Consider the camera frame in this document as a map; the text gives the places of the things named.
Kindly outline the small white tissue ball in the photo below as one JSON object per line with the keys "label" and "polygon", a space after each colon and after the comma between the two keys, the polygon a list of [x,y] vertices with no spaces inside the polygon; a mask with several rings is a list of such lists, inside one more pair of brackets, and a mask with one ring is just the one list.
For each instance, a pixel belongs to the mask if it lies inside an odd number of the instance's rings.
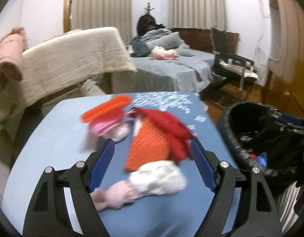
{"label": "small white tissue ball", "polygon": [[129,126],[126,122],[113,127],[111,130],[104,134],[106,139],[111,139],[115,143],[124,140],[129,133]]}

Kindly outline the wooden coat stand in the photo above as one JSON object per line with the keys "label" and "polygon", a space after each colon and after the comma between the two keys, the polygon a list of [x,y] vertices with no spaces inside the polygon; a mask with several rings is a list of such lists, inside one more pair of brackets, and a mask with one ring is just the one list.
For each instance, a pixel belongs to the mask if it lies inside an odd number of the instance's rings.
{"label": "wooden coat stand", "polygon": [[151,12],[152,10],[154,10],[154,8],[151,7],[151,5],[150,5],[149,2],[147,3],[147,6],[146,6],[144,9],[145,9],[145,13],[146,13],[146,14],[150,14],[150,12]]}

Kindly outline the right beige curtain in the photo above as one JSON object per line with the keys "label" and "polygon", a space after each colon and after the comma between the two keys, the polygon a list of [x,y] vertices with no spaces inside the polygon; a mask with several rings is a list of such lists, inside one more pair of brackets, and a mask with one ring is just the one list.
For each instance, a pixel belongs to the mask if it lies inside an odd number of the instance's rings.
{"label": "right beige curtain", "polygon": [[169,26],[227,30],[225,0],[169,0]]}

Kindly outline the pink foam net sleeve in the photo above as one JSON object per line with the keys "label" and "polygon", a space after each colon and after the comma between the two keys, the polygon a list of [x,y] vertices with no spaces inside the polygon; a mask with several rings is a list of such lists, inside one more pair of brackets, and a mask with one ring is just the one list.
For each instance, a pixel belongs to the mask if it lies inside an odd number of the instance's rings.
{"label": "pink foam net sleeve", "polygon": [[123,123],[124,114],[116,114],[107,117],[97,117],[89,123],[88,130],[95,136],[102,136],[112,128]]}

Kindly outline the brown wooden wardrobe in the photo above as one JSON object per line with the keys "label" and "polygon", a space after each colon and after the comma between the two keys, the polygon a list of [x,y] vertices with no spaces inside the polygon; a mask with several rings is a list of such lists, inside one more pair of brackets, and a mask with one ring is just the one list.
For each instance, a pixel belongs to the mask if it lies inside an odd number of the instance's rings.
{"label": "brown wooden wardrobe", "polygon": [[304,11],[297,0],[269,0],[271,54],[262,102],[304,118]]}

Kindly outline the orange foam net sleeve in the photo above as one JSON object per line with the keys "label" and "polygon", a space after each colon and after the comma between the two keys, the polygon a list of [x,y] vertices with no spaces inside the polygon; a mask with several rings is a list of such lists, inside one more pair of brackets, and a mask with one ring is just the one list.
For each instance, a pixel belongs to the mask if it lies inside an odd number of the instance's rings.
{"label": "orange foam net sleeve", "polygon": [[170,153],[166,134],[147,117],[142,117],[142,127],[136,137],[132,138],[125,170],[137,171],[150,162],[167,160]]}

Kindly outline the bed with grey sheet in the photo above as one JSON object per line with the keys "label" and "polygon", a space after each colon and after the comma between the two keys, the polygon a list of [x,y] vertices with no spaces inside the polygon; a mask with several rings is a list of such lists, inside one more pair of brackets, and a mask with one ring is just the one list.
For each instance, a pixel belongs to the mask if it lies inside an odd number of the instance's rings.
{"label": "bed with grey sheet", "polygon": [[185,91],[199,93],[212,81],[215,55],[189,49],[190,57],[175,60],[154,60],[150,57],[133,58],[137,72],[133,92]]}

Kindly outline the pink cloth scrap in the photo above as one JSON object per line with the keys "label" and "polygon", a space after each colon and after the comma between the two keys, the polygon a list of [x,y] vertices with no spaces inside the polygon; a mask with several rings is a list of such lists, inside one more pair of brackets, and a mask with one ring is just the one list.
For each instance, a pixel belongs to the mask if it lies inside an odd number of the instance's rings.
{"label": "pink cloth scrap", "polygon": [[127,180],[118,181],[108,189],[95,189],[90,194],[97,211],[119,209],[138,199],[138,190]]}

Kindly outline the blue plastic bag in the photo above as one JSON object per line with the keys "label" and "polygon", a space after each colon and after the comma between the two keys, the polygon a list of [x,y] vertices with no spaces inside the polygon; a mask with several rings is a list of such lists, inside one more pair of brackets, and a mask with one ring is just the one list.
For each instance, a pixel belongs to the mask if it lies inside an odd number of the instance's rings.
{"label": "blue plastic bag", "polygon": [[267,153],[263,152],[259,156],[256,157],[256,160],[258,163],[260,163],[262,166],[267,167],[268,166],[268,157]]}

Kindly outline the white tissue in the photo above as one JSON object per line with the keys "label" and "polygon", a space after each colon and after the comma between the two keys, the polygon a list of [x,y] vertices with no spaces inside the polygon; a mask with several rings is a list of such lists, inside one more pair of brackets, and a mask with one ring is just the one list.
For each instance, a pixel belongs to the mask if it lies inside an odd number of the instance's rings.
{"label": "white tissue", "polygon": [[127,181],[140,196],[174,194],[187,186],[186,177],[173,161],[146,163],[131,172]]}

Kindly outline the white blue medicine box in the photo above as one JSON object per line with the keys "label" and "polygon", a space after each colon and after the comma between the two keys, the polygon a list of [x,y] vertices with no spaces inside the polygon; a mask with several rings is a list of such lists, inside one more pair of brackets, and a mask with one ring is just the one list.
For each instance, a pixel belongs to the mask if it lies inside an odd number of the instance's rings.
{"label": "white blue medicine box", "polygon": [[142,118],[139,116],[134,119],[134,126],[133,126],[133,137],[136,137],[142,127]]}

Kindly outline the silver chair cushion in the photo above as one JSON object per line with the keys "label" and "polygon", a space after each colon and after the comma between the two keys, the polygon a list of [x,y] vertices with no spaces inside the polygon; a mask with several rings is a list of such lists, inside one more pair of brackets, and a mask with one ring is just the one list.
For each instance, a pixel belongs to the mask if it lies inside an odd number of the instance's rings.
{"label": "silver chair cushion", "polygon": [[230,65],[230,64],[224,62],[222,59],[219,60],[219,65],[223,69],[233,72],[239,76],[243,76],[244,78],[258,79],[258,75],[255,72],[250,71],[246,67],[242,67],[240,65],[233,65],[233,64]]}

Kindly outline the beige curtain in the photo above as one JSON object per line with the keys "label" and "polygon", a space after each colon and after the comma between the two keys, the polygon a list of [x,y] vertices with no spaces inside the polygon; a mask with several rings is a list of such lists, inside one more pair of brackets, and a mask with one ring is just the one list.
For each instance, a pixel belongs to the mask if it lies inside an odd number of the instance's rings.
{"label": "beige curtain", "polygon": [[169,26],[227,30],[225,0],[169,0]]}
{"label": "beige curtain", "polygon": [[128,44],[132,39],[132,0],[72,0],[72,30],[100,27],[116,27]]}

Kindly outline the pink quilted jacket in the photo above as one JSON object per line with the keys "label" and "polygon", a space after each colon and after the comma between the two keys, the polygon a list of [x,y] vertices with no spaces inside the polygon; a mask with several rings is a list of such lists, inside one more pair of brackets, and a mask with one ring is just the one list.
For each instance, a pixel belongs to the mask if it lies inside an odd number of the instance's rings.
{"label": "pink quilted jacket", "polygon": [[23,79],[22,53],[28,48],[24,27],[14,27],[0,39],[0,77]]}

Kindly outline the red knit glove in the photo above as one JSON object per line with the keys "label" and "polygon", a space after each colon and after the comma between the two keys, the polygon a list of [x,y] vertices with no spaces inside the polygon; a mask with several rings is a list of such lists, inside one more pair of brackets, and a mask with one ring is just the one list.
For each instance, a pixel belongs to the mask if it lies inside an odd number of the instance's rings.
{"label": "red knit glove", "polygon": [[147,117],[166,134],[170,146],[169,158],[175,164],[178,165],[180,161],[192,158],[189,140],[194,139],[195,136],[178,117],[167,111],[139,107],[132,107],[130,115],[133,118],[136,116]]}

